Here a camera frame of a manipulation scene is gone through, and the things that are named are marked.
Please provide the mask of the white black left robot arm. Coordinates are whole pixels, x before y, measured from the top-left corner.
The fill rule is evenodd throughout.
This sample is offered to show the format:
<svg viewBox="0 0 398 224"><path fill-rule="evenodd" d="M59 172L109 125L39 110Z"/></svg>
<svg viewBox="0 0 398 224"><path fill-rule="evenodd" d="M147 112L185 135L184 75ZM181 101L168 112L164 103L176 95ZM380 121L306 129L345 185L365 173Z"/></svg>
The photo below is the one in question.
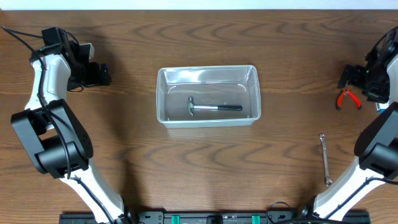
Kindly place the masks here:
<svg viewBox="0 0 398 224"><path fill-rule="evenodd" d="M24 111L11 124L34 167L71 187L89 206L92 216L65 214L63 223L164 223L162 212L132 213L103 179L93 160L91 139L66 99L77 87L107 85L109 69L91 61L91 43L46 42L32 52L35 78Z"/></svg>

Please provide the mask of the blue white screwdriver box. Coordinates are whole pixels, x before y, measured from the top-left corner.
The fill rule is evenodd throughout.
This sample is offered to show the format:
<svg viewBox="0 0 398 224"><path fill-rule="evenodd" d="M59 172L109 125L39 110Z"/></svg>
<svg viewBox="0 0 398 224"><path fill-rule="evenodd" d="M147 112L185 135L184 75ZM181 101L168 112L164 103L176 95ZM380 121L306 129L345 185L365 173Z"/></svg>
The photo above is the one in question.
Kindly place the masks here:
<svg viewBox="0 0 398 224"><path fill-rule="evenodd" d="M389 103L376 103L376 111L381 114L389 107Z"/></svg>

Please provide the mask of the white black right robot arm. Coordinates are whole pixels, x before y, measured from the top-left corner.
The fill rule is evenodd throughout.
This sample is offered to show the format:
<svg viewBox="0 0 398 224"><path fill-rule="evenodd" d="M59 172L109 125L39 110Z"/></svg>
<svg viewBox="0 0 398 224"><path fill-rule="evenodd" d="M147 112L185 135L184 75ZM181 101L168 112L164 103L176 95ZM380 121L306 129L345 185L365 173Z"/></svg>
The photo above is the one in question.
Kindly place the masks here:
<svg viewBox="0 0 398 224"><path fill-rule="evenodd" d="M341 108L344 95L362 107L359 98L347 88L351 85L376 104L379 116L359 135L351 165L335 182L326 176L328 189L298 213L309 223L340 222L370 191L382 184L397 183L397 28L386 32L365 60L364 67L345 67L338 82L341 91L336 109Z"/></svg>

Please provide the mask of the small steel claw hammer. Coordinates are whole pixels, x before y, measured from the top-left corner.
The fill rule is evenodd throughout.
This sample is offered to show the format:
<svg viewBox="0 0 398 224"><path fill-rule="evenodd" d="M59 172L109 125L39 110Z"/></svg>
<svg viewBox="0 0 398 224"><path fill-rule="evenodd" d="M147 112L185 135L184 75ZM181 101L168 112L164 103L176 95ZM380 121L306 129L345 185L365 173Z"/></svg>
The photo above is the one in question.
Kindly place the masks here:
<svg viewBox="0 0 398 224"><path fill-rule="evenodd" d="M193 97L188 97L187 108L190 116L194 116L194 111L219 111L219 110L228 110L228 111L242 111L243 107L241 105L198 105L194 104Z"/></svg>

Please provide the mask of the silver combination wrench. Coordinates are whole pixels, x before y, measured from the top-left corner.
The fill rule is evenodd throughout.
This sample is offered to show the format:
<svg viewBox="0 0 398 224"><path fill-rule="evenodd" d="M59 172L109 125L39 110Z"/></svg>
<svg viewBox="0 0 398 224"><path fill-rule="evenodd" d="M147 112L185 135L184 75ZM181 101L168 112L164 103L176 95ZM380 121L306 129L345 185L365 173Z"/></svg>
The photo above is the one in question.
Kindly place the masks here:
<svg viewBox="0 0 398 224"><path fill-rule="evenodd" d="M330 178L329 170L328 170L328 154L327 154L327 146L326 146L326 141L325 141L325 135L320 134L319 135L320 142L322 145L322 156L323 156L323 166L324 166L324 173L325 173L325 184L326 186L330 186L333 181Z"/></svg>

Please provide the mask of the clear plastic container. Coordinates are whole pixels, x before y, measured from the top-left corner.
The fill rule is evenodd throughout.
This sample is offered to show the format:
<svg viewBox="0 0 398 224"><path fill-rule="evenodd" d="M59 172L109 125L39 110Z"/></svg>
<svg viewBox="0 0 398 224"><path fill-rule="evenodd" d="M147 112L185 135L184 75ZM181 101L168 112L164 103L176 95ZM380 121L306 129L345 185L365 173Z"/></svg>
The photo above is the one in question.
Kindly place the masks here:
<svg viewBox="0 0 398 224"><path fill-rule="evenodd" d="M241 105L242 111L194 111L198 105ZM253 65L161 68L157 75L157 120L166 128L249 126L261 117L261 92Z"/></svg>

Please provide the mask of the red handled pliers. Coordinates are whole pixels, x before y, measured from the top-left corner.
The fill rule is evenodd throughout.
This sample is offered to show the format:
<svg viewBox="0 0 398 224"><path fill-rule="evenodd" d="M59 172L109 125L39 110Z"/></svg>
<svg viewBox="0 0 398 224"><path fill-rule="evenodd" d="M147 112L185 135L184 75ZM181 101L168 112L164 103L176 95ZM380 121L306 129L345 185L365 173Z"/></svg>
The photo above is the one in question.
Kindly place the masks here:
<svg viewBox="0 0 398 224"><path fill-rule="evenodd" d="M358 110L362 109L362 104L360 99L349 89L342 88L340 93L337 96L336 102L335 102L335 108L340 111L341 110L341 103L343 101L344 96L349 96L353 102L355 103L356 107Z"/></svg>

